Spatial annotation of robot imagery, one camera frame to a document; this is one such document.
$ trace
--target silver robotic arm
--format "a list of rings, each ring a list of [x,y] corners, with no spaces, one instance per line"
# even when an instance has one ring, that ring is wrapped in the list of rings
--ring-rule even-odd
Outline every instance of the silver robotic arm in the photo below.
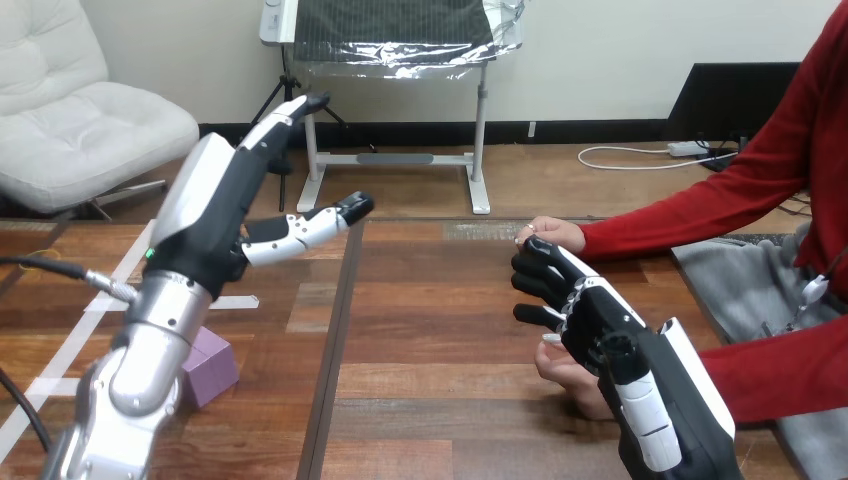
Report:
[[[302,217],[245,226],[269,161],[289,128],[328,97],[301,96],[263,119],[238,148],[210,134],[174,181],[151,236],[141,286],[96,272],[86,280],[129,304],[111,351],[80,381],[75,421],[55,442],[42,479],[144,479],[157,432],[174,415],[181,366],[210,304],[248,265],[279,262],[316,247],[373,209],[355,193]]]

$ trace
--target cable connector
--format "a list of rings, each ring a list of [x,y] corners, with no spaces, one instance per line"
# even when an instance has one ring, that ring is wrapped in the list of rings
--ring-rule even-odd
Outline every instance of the cable connector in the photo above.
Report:
[[[85,282],[92,287],[108,294],[110,297],[130,305],[138,296],[138,291],[130,284],[119,282],[114,278],[94,270],[85,272]]]

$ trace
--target robotic finger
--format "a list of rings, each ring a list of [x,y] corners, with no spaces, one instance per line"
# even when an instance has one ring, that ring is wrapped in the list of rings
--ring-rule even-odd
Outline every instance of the robotic finger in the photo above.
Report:
[[[242,252],[253,266],[268,265],[299,255],[350,228],[374,209],[365,193],[329,207],[316,208],[301,217],[286,215],[246,226]]]

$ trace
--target lanyard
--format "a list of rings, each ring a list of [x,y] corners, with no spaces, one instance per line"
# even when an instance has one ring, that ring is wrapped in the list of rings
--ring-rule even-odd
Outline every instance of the lanyard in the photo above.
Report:
[[[827,272],[823,275],[817,276],[808,283],[806,287],[804,287],[804,290],[801,292],[801,305],[798,305],[798,310],[795,311],[795,318],[786,324],[785,331],[791,332],[795,330],[795,324],[798,322],[798,318],[801,314],[804,313],[810,305],[821,300],[824,294],[827,293],[827,288],[830,286],[830,279],[833,276],[833,272],[836,270],[836,267],[839,266],[839,262],[842,261],[842,257],[844,257],[846,253],[848,253],[848,246],[842,249],[839,255],[833,259],[833,262],[831,262],[830,266],[827,268]]]

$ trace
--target baseboard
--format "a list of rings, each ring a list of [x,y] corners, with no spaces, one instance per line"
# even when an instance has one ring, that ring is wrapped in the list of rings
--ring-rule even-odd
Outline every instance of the baseboard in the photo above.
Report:
[[[487,122],[486,145],[568,144],[653,142],[662,140],[664,119],[648,120],[566,120],[536,122],[535,134],[528,136],[530,122]],[[200,134],[215,132],[230,143],[247,134],[247,123],[203,123]],[[454,146],[474,143],[474,122],[445,123],[316,123],[318,145],[322,148],[376,146]],[[302,133],[292,135],[291,146],[306,146]]]

